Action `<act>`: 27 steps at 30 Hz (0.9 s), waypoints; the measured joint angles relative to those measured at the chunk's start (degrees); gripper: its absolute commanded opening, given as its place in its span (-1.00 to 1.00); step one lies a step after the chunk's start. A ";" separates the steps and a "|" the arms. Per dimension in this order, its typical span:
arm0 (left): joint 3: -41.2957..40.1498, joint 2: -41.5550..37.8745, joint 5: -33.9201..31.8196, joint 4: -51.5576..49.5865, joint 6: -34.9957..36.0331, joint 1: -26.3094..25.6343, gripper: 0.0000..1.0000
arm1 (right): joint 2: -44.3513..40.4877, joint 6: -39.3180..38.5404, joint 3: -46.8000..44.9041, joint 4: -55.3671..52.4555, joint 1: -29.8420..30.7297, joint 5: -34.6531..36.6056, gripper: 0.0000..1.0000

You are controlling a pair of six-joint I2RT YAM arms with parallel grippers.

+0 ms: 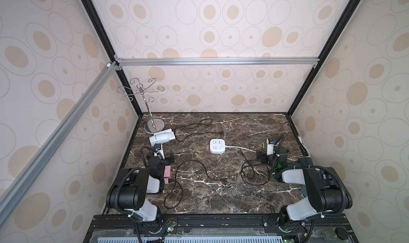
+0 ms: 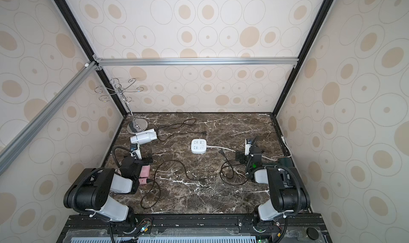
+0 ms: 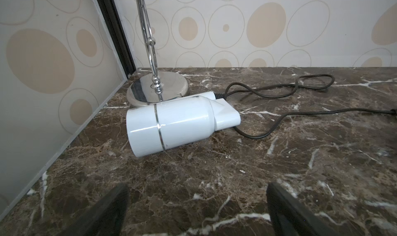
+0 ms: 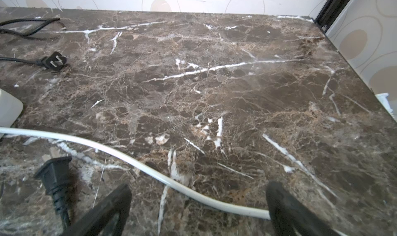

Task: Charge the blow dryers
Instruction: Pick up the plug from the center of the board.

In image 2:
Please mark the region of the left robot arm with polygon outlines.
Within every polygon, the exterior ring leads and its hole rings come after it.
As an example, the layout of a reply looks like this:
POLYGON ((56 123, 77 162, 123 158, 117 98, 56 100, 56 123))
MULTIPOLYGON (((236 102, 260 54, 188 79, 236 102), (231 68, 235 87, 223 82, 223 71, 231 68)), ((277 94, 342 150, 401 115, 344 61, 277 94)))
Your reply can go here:
POLYGON ((148 183, 152 162, 151 157, 139 160, 128 156, 122 160, 119 173, 114 168, 86 168, 65 193, 63 204, 79 214, 108 222, 126 222, 134 227, 137 218, 133 208, 110 194, 135 194, 140 185, 148 183))

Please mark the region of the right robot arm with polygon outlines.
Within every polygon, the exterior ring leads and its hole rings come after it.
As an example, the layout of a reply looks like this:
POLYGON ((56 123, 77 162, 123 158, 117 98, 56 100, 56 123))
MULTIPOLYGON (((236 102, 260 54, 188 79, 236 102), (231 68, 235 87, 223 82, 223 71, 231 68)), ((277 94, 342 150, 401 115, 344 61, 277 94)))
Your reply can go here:
POLYGON ((254 225, 296 216, 310 208, 311 199, 291 157, 279 157, 276 162, 263 163, 263 151, 249 147, 235 155, 245 165, 245 176, 254 183, 268 185, 269 199, 253 212, 254 225))

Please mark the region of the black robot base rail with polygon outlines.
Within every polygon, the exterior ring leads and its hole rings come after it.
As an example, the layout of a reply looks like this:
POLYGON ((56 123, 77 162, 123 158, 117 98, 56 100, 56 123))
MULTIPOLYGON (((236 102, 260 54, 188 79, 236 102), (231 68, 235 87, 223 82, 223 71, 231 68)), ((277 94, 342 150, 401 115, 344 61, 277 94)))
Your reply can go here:
POLYGON ((253 223, 253 214, 141 214, 136 226, 97 217, 72 215, 59 243, 330 243, 322 215, 299 214, 253 223), (307 238, 315 228, 319 239, 307 238))

